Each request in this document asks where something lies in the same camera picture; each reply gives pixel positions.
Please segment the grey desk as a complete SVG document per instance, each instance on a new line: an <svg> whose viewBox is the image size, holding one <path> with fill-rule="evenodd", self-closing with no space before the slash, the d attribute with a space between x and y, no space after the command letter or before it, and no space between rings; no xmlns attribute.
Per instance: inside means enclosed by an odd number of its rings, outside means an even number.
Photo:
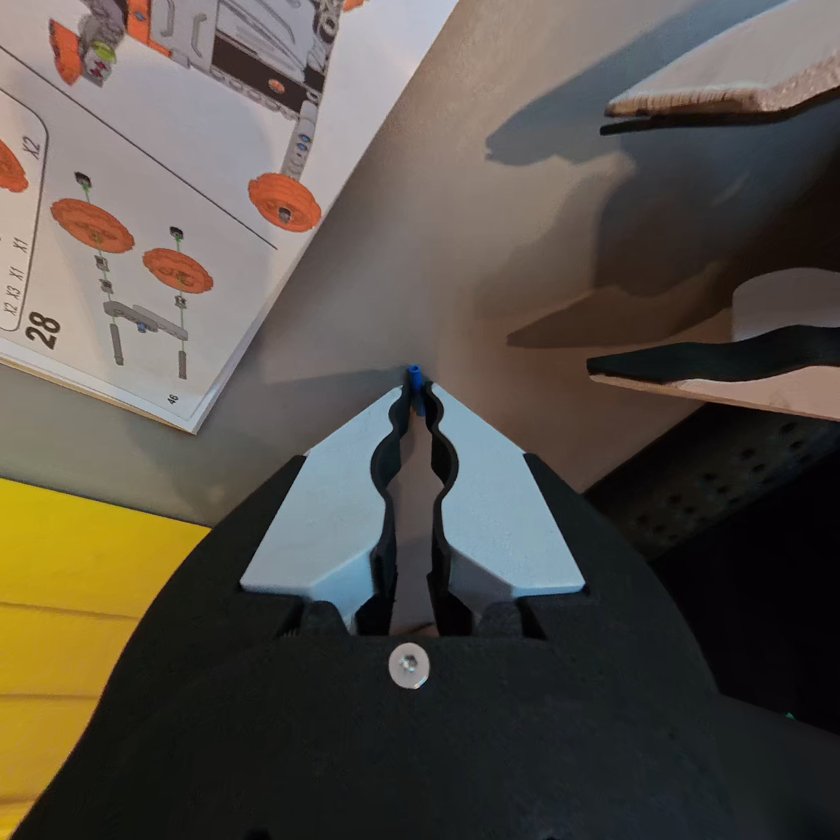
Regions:
<svg viewBox="0 0 840 840"><path fill-rule="evenodd" d="M419 363L583 490L700 406L585 360L726 339L742 280L838 261L838 101L600 136L774 2L462 2L199 434L2 370L2 477L215 524Z"/></svg>

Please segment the yellow plastic bin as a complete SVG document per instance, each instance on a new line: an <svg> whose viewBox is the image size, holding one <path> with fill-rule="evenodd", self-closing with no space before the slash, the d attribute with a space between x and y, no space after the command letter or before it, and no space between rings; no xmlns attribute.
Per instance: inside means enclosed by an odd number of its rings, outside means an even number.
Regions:
<svg viewBox="0 0 840 840"><path fill-rule="evenodd" d="M208 528L1 481L1 810L11 837Z"/></svg>

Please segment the instruction booklet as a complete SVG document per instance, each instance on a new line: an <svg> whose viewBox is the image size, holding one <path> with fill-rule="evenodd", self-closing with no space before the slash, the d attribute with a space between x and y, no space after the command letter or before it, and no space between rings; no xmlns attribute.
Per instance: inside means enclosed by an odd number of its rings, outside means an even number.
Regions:
<svg viewBox="0 0 840 840"><path fill-rule="evenodd" d="M2 2L2 364L194 433L456 2Z"/></svg>

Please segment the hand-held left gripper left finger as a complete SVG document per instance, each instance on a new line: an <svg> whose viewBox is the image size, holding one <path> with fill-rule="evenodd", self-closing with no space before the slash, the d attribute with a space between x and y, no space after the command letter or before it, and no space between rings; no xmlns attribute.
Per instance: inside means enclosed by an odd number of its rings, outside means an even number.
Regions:
<svg viewBox="0 0 840 840"><path fill-rule="evenodd" d="M401 466L411 387L395 387L306 454L240 579L246 592L329 602L352 633L389 634Z"/></svg>

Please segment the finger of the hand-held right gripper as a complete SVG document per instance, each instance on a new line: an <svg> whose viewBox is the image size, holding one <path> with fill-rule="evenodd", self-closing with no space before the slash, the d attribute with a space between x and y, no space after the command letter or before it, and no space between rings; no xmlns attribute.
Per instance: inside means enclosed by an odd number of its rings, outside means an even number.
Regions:
<svg viewBox="0 0 840 840"><path fill-rule="evenodd" d="M839 273L789 268L742 283L731 340L590 358L596 382L707 403L838 421Z"/></svg>
<svg viewBox="0 0 840 840"><path fill-rule="evenodd" d="M614 97L601 135L781 122L838 94L839 2L784 2Z"/></svg>

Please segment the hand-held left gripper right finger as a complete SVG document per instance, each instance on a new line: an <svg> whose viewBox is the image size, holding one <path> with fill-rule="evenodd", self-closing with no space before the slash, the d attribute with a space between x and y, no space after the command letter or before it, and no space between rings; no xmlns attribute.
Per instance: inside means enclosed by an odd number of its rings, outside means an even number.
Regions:
<svg viewBox="0 0 840 840"><path fill-rule="evenodd" d="M585 578L527 453L441 385L423 386L434 502L427 576L440 635L469 636L494 605L572 595Z"/></svg>

